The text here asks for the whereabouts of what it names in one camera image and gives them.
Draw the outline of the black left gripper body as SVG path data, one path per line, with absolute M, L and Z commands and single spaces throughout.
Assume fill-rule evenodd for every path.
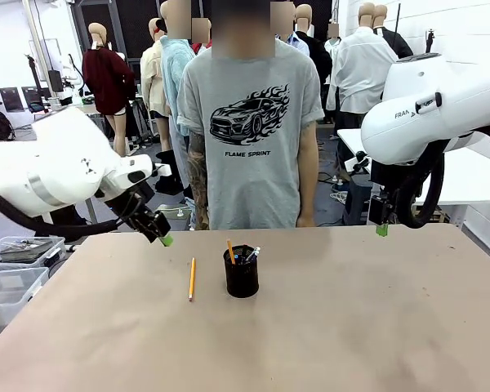
M 171 232 L 171 226 L 167 218 L 159 210 L 156 212 L 150 210 L 138 212 L 136 214 L 136 223 L 138 224 L 138 230 L 151 243 Z

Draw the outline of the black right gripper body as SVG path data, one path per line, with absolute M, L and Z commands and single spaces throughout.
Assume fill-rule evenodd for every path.
M 370 200 L 368 220 L 375 225 L 384 225 L 389 221 L 392 204 L 387 196 L 373 195 Z

